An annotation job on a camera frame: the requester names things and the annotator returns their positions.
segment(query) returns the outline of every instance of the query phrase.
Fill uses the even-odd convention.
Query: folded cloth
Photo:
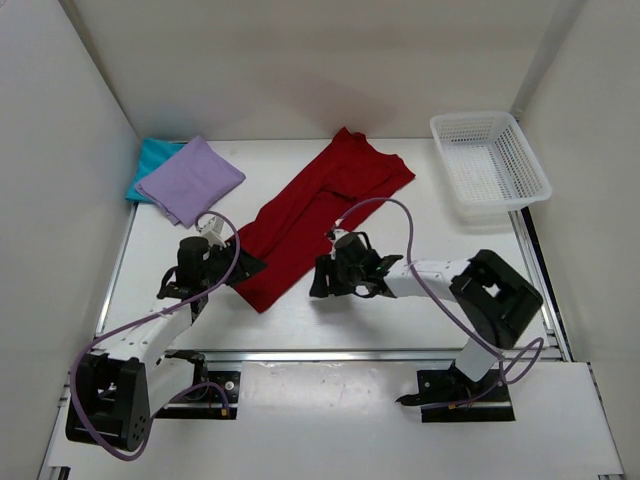
[[[233,288],[259,313],[267,310],[329,253],[326,233],[361,200],[389,197],[415,175],[397,155],[376,151],[361,133],[343,128],[256,219],[239,231],[240,245],[267,268]],[[353,230],[382,205],[353,212],[341,228]]]
[[[130,202],[151,203],[151,200],[138,193],[135,188],[136,183],[169,160],[175,153],[178,153],[184,145],[184,143],[170,143],[154,138],[145,138],[142,141],[138,157],[138,171],[124,198]]]
[[[136,190],[158,205],[174,225],[180,222],[188,228],[245,178],[202,137],[196,137],[140,180]]]

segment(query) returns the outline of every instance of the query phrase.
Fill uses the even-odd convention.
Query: cable
[[[209,393],[209,387],[205,388],[204,391],[202,392],[202,394],[199,397],[193,398],[193,397],[190,397],[189,394],[185,393],[182,398],[184,398],[188,402],[195,403],[195,402],[199,402],[200,400],[202,400],[207,395],[207,393]]]
[[[499,352],[497,349],[495,349],[493,346],[489,345],[487,342],[485,342],[484,339],[482,339],[478,334],[476,334],[476,332],[471,330],[458,317],[456,317],[456,315],[451,310],[449,310],[449,308],[442,302],[442,300],[440,300],[436,296],[436,294],[433,292],[433,290],[431,290],[431,288],[429,288],[429,285],[427,285],[426,282],[420,277],[420,274],[418,273],[418,271],[416,270],[416,268],[414,266],[415,262],[413,261],[412,253],[411,253],[412,250],[413,250],[413,234],[414,234],[413,216],[411,215],[411,212],[409,211],[409,209],[407,208],[407,206],[404,203],[402,203],[399,200],[396,200],[395,198],[387,198],[387,197],[375,197],[375,198],[369,198],[367,200],[363,200],[363,201],[355,204],[353,207],[349,208],[342,215],[342,217],[340,217],[338,220],[336,220],[333,228],[339,227],[340,224],[344,221],[344,219],[347,218],[355,210],[359,209],[360,207],[362,207],[364,205],[372,203],[372,202],[391,202],[391,203],[395,203],[400,208],[402,208],[402,210],[404,210],[404,213],[407,215],[407,220],[409,221],[409,240],[407,241],[407,264],[409,266],[409,270],[411,271],[411,273],[415,277],[415,279],[418,282],[418,284],[422,287],[422,289],[425,291],[425,293],[431,298],[431,300],[433,300],[435,302],[435,304],[440,308],[440,310],[442,310],[445,313],[445,315],[447,317],[449,317],[453,321],[453,323],[455,323],[464,333],[466,333],[478,345],[480,345],[488,353],[490,353],[491,355],[496,357],[496,360],[498,360],[498,368],[499,368],[499,372],[500,372],[500,380],[498,382],[496,382],[495,384],[493,384],[491,387],[489,387],[487,390],[482,392],[481,394],[479,394],[479,395],[477,395],[475,397],[472,397],[471,399],[467,399],[467,400],[459,400],[457,402],[451,402],[451,403],[433,403],[433,404],[430,404],[430,405],[423,406],[423,408],[426,407],[427,409],[431,409],[431,408],[442,408],[442,407],[455,407],[457,405],[464,405],[464,404],[468,404],[468,403],[473,403],[473,402],[477,401],[478,399],[480,399],[480,398],[484,397],[485,395],[487,395],[489,392],[491,392],[495,387],[497,387],[499,385],[500,382],[504,382],[505,385],[513,385],[514,383],[519,382],[529,372],[529,370],[531,370],[531,368],[533,367],[533,364],[540,357],[540,354],[542,353],[542,348],[544,347],[544,340],[542,339],[542,337],[535,338],[520,353],[518,353],[518,355],[516,355],[513,358],[513,360],[511,360],[511,362],[509,362],[509,365],[505,369],[504,368],[505,357],[502,355],[502,353]],[[507,380],[507,377],[506,377],[507,373],[509,373],[511,371],[511,369],[516,365],[516,363],[522,358],[522,356],[525,353],[527,353],[528,351],[530,351],[530,350],[532,350],[534,348],[535,344],[538,344],[538,347],[537,347],[537,349],[535,351],[535,354],[532,357],[531,361],[527,364],[527,366],[524,368],[524,370],[522,372],[520,372],[520,374],[516,378],[514,378],[513,380]]]
[[[78,415],[78,418],[80,419],[80,423],[82,423],[84,428],[87,430],[87,433],[89,433],[91,438],[98,445],[100,445],[107,452],[109,452],[111,455],[113,455],[114,457],[116,457],[116,458],[118,458],[120,460],[123,460],[123,461],[126,461],[126,462],[130,462],[130,461],[136,460],[137,458],[140,457],[140,455],[142,455],[144,450],[147,448],[147,443],[149,441],[149,434],[151,433],[151,428],[149,428],[149,430],[148,430],[149,433],[147,434],[147,436],[143,440],[143,443],[140,445],[138,450],[136,450],[132,455],[125,455],[124,453],[122,453],[118,449],[116,449],[115,447],[111,446],[102,437],[102,435],[100,435],[100,432],[98,432],[95,429],[95,427],[91,424],[91,422],[89,421],[89,417],[87,416],[86,412],[84,411],[84,408],[82,407],[82,403],[80,402],[80,397],[78,396],[78,389],[77,389],[77,385],[76,385],[76,377],[78,375],[78,367],[80,366],[80,362],[82,361],[82,358],[87,353],[89,353],[91,351],[91,349],[93,349],[96,345],[98,345],[99,343],[103,342],[107,338],[113,337],[114,335],[117,335],[120,332],[123,332],[124,330],[128,330],[130,328],[137,327],[137,326],[140,326],[140,325],[144,325],[145,323],[150,322],[151,320],[155,320],[155,319],[157,319],[158,317],[160,317],[162,315],[168,315],[169,313],[175,312],[177,309],[179,309],[181,307],[184,307],[185,305],[188,305],[191,302],[195,302],[196,300],[199,300],[200,298],[202,298],[202,297],[204,297],[206,295],[209,295],[211,292],[216,290],[218,287],[223,285],[224,282],[227,281],[227,279],[229,278],[229,276],[233,272],[233,269],[235,268],[236,263],[238,262],[238,258],[240,257],[240,237],[238,236],[238,230],[233,225],[233,223],[231,223],[231,220],[229,220],[227,217],[225,217],[224,215],[222,215],[220,213],[212,212],[212,211],[206,211],[206,212],[201,213],[198,216],[198,219],[196,220],[196,222],[202,216],[204,216],[206,214],[216,215],[216,216],[222,218],[225,221],[225,223],[227,225],[229,225],[229,227],[231,227],[231,230],[233,231],[233,236],[234,236],[235,241],[236,241],[235,253],[233,255],[233,260],[231,261],[231,265],[229,265],[229,268],[227,269],[225,274],[222,276],[222,278],[218,281],[218,283],[216,283],[212,287],[208,288],[204,292],[201,292],[201,293],[199,293],[197,295],[194,295],[191,298],[188,298],[186,300],[183,300],[182,302],[176,303],[175,305],[172,305],[172,306],[167,307],[167,308],[165,308],[163,310],[160,310],[159,312],[152,313],[150,315],[147,315],[146,317],[140,318],[140,319],[135,320],[135,321],[133,321],[131,323],[128,323],[126,325],[118,327],[115,330],[112,330],[112,331],[110,331],[108,333],[105,333],[104,335],[102,335],[102,336],[100,336],[98,338],[93,339],[84,348],[82,348],[80,350],[80,352],[78,353],[78,355],[76,356],[76,358],[74,359],[74,361],[73,361],[73,363],[71,365],[71,371],[69,373],[69,376],[70,376],[70,385],[69,385],[69,387],[70,387],[70,390],[71,390],[71,403],[73,404],[73,406],[74,406],[74,408],[76,410],[76,414]],[[186,394],[192,392],[193,390],[196,390],[198,388],[202,388],[202,387],[205,387],[205,386],[216,388],[214,385],[219,388],[220,396],[222,397],[222,405],[228,410],[229,409],[229,401],[227,400],[227,396],[226,396],[224,390],[222,390],[222,388],[220,388],[219,385],[217,385],[217,384],[215,384],[213,382],[203,382],[203,383],[200,383],[198,385],[191,386],[191,387],[183,390],[182,392],[178,393],[178,395],[176,395],[173,400],[175,400],[176,398],[180,398],[183,395],[186,395]]]

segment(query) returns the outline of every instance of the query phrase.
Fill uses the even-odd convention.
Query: black bracket
[[[86,354],[78,367],[76,383],[80,403],[98,433],[109,445],[135,451],[151,425],[144,364],[137,358],[125,362],[110,359],[107,354]],[[65,433],[71,441],[95,443],[73,403]]]
[[[227,415],[222,414],[220,403],[222,398],[217,390],[211,390],[211,398],[207,392],[201,399],[197,397],[182,398],[175,404],[161,409],[156,418],[180,418],[192,420],[235,420],[238,417],[238,400],[240,399],[240,372],[236,371],[212,371],[208,372],[209,381],[217,383],[224,389],[229,401],[229,411]]]
[[[474,393],[459,384],[453,385],[448,370],[420,370],[417,376],[419,393],[404,398],[411,397],[415,405],[422,405],[422,423],[512,422],[516,419],[509,388],[502,383],[472,404],[429,409],[424,405],[466,400]],[[490,370],[475,384],[476,392],[484,392],[499,381],[499,372]]]
[[[178,265],[171,267],[162,277],[157,297],[186,300],[204,292],[224,276],[234,256],[234,241],[228,242],[224,247],[209,247],[209,242],[204,237],[182,239],[178,249]],[[234,286],[260,273],[266,267],[266,263],[241,248],[238,261],[225,284]],[[195,322],[207,302],[207,296],[191,302],[192,321]]]
[[[493,295],[487,290],[497,287]],[[542,306],[542,295],[491,250],[480,250],[449,287],[478,335],[501,350],[516,341]]]

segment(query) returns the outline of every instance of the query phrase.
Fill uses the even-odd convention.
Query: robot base
[[[483,392],[498,380],[499,372],[490,370],[477,383],[475,391]],[[447,370],[418,371],[418,390],[421,400],[425,403],[454,402],[469,398],[466,391],[463,395],[457,395],[452,391],[451,375]],[[506,385],[496,386],[471,405],[435,409],[422,407],[421,410],[422,423],[512,422],[516,419]]]

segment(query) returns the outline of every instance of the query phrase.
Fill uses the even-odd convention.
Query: white wall
[[[509,110],[558,0],[63,0],[141,136],[430,136]]]
[[[640,478],[640,3],[590,0],[522,124],[554,187],[533,209],[575,357]]]
[[[0,112],[0,478],[22,480],[95,328],[138,140],[56,0],[0,7]]]

